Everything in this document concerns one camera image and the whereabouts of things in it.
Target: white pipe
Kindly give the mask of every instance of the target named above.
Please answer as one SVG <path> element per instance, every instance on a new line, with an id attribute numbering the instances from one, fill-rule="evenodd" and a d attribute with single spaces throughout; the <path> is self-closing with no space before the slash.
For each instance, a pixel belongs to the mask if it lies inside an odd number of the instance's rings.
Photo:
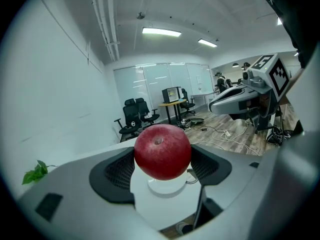
<path id="1" fill-rule="evenodd" d="M 110 41 L 110 35 L 109 35 L 109 30 L 108 30 L 108 25 L 106 22 L 106 17 L 105 17 L 105 8 L 104 8 L 104 0 L 98 0 L 98 8 L 99 8 L 99 13 L 100 13 L 100 18 L 101 18 L 101 22 L 102 22 L 102 28 L 106 37 L 106 41 L 108 44 L 111 43 Z M 110 46 L 110 52 L 111 52 L 111 56 L 113 61 L 115 62 L 115 54 L 114 54 L 114 50 L 112 49 L 112 46 Z"/>
<path id="2" fill-rule="evenodd" d="M 98 13 L 97 1 L 96 0 L 92 0 L 92 3 L 93 3 L 96 19 L 98 20 L 98 24 L 99 24 L 99 27 L 100 27 L 100 30 L 101 30 L 103 41 L 104 41 L 105 46 L 106 46 L 106 48 L 107 48 L 107 50 L 109 52 L 111 60 L 114 62 L 112 54 L 111 54 L 111 51 L 110 51 L 110 47 L 108 46 L 108 43 L 107 43 L 107 40 L 106 40 L 105 33 L 104 33 L 103 29 L 102 29 L 102 22 L 100 20 L 99 13 Z"/>
<path id="3" fill-rule="evenodd" d="M 117 60 L 119 60 L 120 56 L 119 56 L 119 49 L 118 49 L 118 44 L 117 44 L 118 41 L 117 41 L 117 36 L 116 36 L 114 0 L 108 0 L 108 9 L 109 9 L 110 28 L 111 28 L 112 39 L 114 42 L 116 58 L 117 58 Z"/>

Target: fluorescent light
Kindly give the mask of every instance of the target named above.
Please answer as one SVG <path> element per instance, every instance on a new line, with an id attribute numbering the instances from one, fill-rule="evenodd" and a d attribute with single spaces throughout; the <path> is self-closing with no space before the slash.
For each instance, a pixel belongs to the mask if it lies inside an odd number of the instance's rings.
<path id="1" fill-rule="evenodd" d="M 142 29 L 143 34 L 158 34 L 158 35 L 167 35 L 172 37 L 178 37 L 181 35 L 181 32 L 172 31 L 172 30 L 166 30 L 166 29 L 160 29 L 160 28 L 150 28 L 150 27 L 144 27 Z"/>
<path id="2" fill-rule="evenodd" d="M 136 65 L 135 68 L 136 69 L 140 69 L 140 68 L 146 68 L 146 67 L 153 67 L 156 66 L 157 64 L 146 64 L 146 65 Z"/>
<path id="3" fill-rule="evenodd" d="M 183 66 L 186 63 L 170 63 L 170 66 Z"/>
<path id="4" fill-rule="evenodd" d="M 200 39 L 198 42 L 201 43 L 201 44 L 207 45 L 207 46 L 217 47 L 214 43 L 208 42 L 208 41 L 203 40 L 203 39 Z"/>
<path id="5" fill-rule="evenodd" d="M 146 81 L 146 79 L 139 80 L 139 81 L 134 81 L 134 83 L 138 83 L 138 82 L 142 82 L 142 81 Z"/>

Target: person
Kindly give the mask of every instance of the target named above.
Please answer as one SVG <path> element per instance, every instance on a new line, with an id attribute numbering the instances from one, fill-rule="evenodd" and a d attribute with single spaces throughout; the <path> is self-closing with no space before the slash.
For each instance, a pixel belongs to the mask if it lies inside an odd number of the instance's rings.
<path id="1" fill-rule="evenodd" d="M 247 70 L 250 66 L 251 66 L 251 65 L 250 65 L 248 62 L 243 63 L 243 70 L 242 70 L 242 71 Z M 238 83 L 237 83 L 238 85 L 241 84 L 241 80 L 242 80 L 242 78 L 239 78 L 239 79 L 238 79 Z"/>
<path id="2" fill-rule="evenodd" d="M 224 75 L 220 76 L 218 78 L 215 91 L 219 89 L 220 93 L 223 93 L 226 89 L 229 89 L 230 87 L 232 87 L 231 81 L 230 80 L 228 81 L 228 80 L 229 79 L 226 79 Z"/>

